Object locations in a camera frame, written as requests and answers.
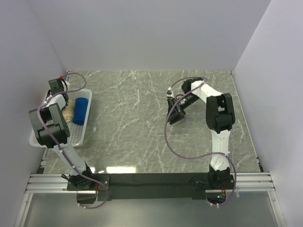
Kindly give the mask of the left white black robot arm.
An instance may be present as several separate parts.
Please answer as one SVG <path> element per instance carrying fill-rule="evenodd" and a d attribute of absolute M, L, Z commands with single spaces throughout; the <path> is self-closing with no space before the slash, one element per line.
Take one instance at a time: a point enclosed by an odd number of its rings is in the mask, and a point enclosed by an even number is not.
<path fill-rule="evenodd" d="M 69 176 L 65 179 L 73 189 L 90 190 L 96 184 L 95 177 L 71 144 L 71 133 L 62 113 L 69 105 L 71 91 L 64 79 L 48 83 L 50 89 L 43 104 L 28 112 L 33 134 L 39 145 L 51 149 L 67 166 Z"/>

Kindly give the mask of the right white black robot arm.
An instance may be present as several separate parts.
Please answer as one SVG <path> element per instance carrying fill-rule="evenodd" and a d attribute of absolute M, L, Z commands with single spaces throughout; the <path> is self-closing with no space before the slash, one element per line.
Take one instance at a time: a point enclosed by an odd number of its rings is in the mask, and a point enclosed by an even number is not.
<path fill-rule="evenodd" d="M 184 94 L 174 97 L 171 85 L 166 93 L 168 114 L 164 126 L 164 137 L 170 150 L 173 150 L 167 138 L 167 124 L 173 125 L 186 116 L 185 109 L 198 100 L 206 104 L 205 120 L 212 135 L 212 153 L 208 172 L 208 184 L 214 188 L 222 188 L 231 177 L 229 161 L 229 137 L 235 124 L 235 113 L 232 96 L 222 93 L 207 84 L 207 78 L 186 77 L 181 86 Z"/>

